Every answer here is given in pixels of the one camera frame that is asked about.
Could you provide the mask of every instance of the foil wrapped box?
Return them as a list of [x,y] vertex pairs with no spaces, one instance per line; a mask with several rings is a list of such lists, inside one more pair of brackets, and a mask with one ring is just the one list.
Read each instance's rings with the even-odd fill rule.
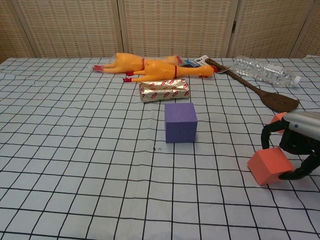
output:
[[166,81],[144,81],[140,83],[143,102],[189,98],[189,85],[184,79]]

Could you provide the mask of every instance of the table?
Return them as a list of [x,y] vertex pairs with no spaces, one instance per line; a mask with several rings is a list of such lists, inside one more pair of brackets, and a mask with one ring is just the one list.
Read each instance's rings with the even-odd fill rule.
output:
[[[230,58],[215,58],[225,66]],[[316,240],[320,169],[260,187],[247,167],[274,112],[225,74],[186,77],[189,99],[143,104],[110,58],[0,65],[0,239]],[[320,109],[320,60],[261,59],[302,76],[261,89]],[[166,144],[164,105],[192,102],[196,142]],[[278,146],[281,135],[270,138]],[[286,154],[298,167],[305,156]]]

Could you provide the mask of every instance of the red foam cube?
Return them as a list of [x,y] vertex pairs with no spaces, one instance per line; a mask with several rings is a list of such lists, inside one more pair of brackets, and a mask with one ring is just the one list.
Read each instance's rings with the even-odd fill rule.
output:
[[[278,113],[276,115],[274,115],[274,117],[272,118],[270,124],[276,122],[276,121],[280,121],[282,120],[282,118],[286,115],[287,113],[286,112],[281,112],[281,113]],[[283,134],[285,130],[280,130],[278,131],[279,134]]]
[[295,170],[280,147],[256,151],[247,164],[259,185],[280,182],[279,175]]

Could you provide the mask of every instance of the wicker panel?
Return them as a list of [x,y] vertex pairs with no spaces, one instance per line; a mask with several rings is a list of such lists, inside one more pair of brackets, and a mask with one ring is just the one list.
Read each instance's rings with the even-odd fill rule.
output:
[[313,5],[314,15],[310,14],[303,26],[303,31],[297,41],[296,50],[291,57],[304,58],[306,55],[320,56],[320,1]]
[[32,57],[26,36],[21,32],[8,1],[0,0],[0,63],[8,58]]
[[110,57],[118,51],[112,0],[18,0],[41,57]]
[[160,57],[180,55],[224,57],[232,25],[232,0],[124,1],[128,50]]
[[228,57],[287,58],[313,0],[245,0]]

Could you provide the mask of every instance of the wooden spatula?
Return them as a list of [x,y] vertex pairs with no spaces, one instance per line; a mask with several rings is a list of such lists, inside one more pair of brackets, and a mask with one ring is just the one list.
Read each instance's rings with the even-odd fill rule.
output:
[[298,100],[292,99],[284,95],[280,95],[279,93],[276,93],[276,92],[263,91],[253,86],[252,84],[250,84],[249,82],[247,82],[242,77],[235,74],[234,72],[230,70],[226,70],[228,69],[227,67],[220,65],[219,63],[217,63],[216,61],[210,58],[205,60],[205,62],[211,66],[215,66],[220,72],[225,71],[227,75],[229,75],[230,77],[237,80],[247,88],[254,91],[256,94],[259,95],[263,104],[275,112],[278,112],[278,113],[289,112],[295,109],[299,105]]

